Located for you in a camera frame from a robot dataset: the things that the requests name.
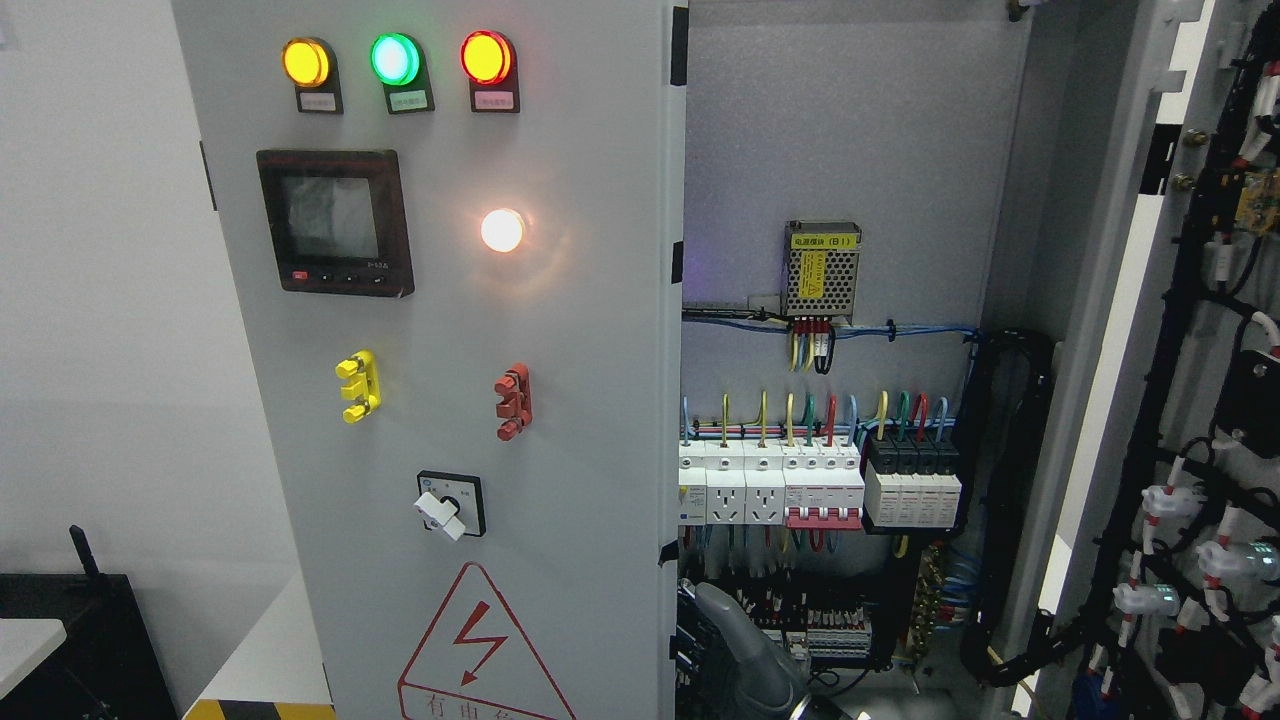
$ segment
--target yellow terminal connector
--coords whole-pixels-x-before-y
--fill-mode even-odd
[[[381,383],[378,382],[378,361],[369,350],[361,350],[334,368],[339,379],[348,380],[342,386],[342,398],[353,404],[342,411],[342,419],[348,424],[367,418],[383,404]]]

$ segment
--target indicator light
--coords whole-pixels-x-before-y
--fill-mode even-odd
[[[511,74],[515,54],[502,33],[477,29],[462,41],[462,69],[476,85],[498,85]]]
[[[298,87],[320,87],[329,79],[333,58],[329,50],[314,37],[294,37],[280,51],[284,74]]]
[[[385,85],[404,86],[417,77],[422,53],[408,36],[398,32],[379,35],[369,51],[374,74]]]
[[[480,223],[480,240],[498,252],[511,252],[524,237],[525,219],[508,208],[489,213]]]

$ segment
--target green indicator light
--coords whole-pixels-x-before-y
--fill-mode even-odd
[[[369,51],[374,74],[385,85],[402,86],[413,82],[422,64],[417,44],[398,32],[379,35]]]

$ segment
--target hinge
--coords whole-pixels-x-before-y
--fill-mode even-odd
[[[1183,126],[1158,123],[1151,131],[1151,147],[1147,150],[1147,165],[1142,169],[1142,182],[1138,192],[1142,195],[1164,195],[1169,186],[1169,173],[1174,169],[1174,154],[1178,151],[1178,138]]]

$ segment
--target white indicator light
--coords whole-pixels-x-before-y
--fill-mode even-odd
[[[524,237],[525,219],[507,208],[489,213],[480,223],[480,240],[498,252],[511,252]]]

